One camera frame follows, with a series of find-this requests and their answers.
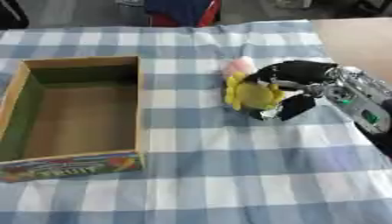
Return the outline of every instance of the red chair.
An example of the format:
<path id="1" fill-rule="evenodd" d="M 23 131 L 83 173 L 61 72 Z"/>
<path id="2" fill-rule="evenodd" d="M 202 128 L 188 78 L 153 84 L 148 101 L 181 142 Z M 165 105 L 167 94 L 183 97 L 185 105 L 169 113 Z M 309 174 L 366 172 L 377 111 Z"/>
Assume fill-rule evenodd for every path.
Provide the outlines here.
<path id="1" fill-rule="evenodd" d="M 221 20 L 221 0 L 211 0 L 197 27 L 212 25 L 219 20 Z M 159 13 L 151 14 L 150 25 L 153 27 L 179 27 L 179 23 L 174 19 Z"/>

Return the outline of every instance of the pink toy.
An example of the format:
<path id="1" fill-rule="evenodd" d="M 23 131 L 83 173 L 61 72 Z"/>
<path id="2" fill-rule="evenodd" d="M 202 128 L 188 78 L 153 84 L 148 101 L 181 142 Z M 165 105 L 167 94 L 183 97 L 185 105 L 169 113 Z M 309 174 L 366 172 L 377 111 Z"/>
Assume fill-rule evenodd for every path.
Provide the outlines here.
<path id="1" fill-rule="evenodd" d="M 239 59 L 232 60 L 230 63 L 228 63 L 223 69 L 223 77 L 227 79 L 236 72 L 249 75 L 257 72 L 257 68 L 250 57 L 244 56 Z"/>

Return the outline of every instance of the table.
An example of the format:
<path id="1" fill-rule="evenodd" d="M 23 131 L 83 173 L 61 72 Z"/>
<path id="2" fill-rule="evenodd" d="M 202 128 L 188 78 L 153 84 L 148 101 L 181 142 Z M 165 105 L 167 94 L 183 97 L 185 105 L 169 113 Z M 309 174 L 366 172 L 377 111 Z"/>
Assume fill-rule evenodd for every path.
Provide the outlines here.
<path id="1" fill-rule="evenodd" d="M 340 60 L 336 45 L 325 46 Z M 330 61 L 309 21 L 8 31 L 0 83 L 21 59 L 132 54 L 145 76 L 146 169 L 0 183 L 1 222 L 390 223 L 390 161 L 327 101 L 288 122 L 259 122 L 221 103 L 221 67 L 242 55 L 258 67 Z"/>
<path id="2" fill-rule="evenodd" d="M 316 20 L 313 24 L 335 61 L 360 67 L 392 84 L 392 18 Z"/>

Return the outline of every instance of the chair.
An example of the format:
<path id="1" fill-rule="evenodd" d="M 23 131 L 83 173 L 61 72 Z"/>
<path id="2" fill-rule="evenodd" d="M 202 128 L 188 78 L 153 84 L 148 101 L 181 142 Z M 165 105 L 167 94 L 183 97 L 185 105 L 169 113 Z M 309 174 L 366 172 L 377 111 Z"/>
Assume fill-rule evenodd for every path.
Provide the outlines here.
<path id="1" fill-rule="evenodd" d="M 392 0 L 383 0 L 379 7 L 368 0 L 358 0 L 338 13 L 338 17 L 375 17 L 379 16 L 392 4 Z"/>
<path id="2" fill-rule="evenodd" d="M 0 0 L 0 30 L 24 29 L 29 18 L 16 0 Z"/>
<path id="3" fill-rule="evenodd" d="M 179 24 L 171 17 L 165 14 L 150 14 L 150 25 L 153 27 L 177 27 Z M 212 0 L 208 8 L 205 10 L 197 27 L 212 25 L 221 20 L 221 0 Z"/>

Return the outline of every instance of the yellow toy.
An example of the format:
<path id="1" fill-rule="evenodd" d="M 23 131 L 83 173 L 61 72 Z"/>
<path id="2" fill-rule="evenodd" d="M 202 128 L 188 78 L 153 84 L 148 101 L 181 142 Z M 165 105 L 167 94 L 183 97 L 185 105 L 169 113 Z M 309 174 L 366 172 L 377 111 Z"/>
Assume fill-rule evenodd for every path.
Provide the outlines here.
<path id="1" fill-rule="evenodd" d="M 269 110 L 274 109 L 284 98 L 284 92 L 277 84 L 263 85 L 260 83 L 243 82 L 247 75 L 235 72 L 226 79 L 225 103 L 233 109 L 240 110 L 242 106 Z"/>

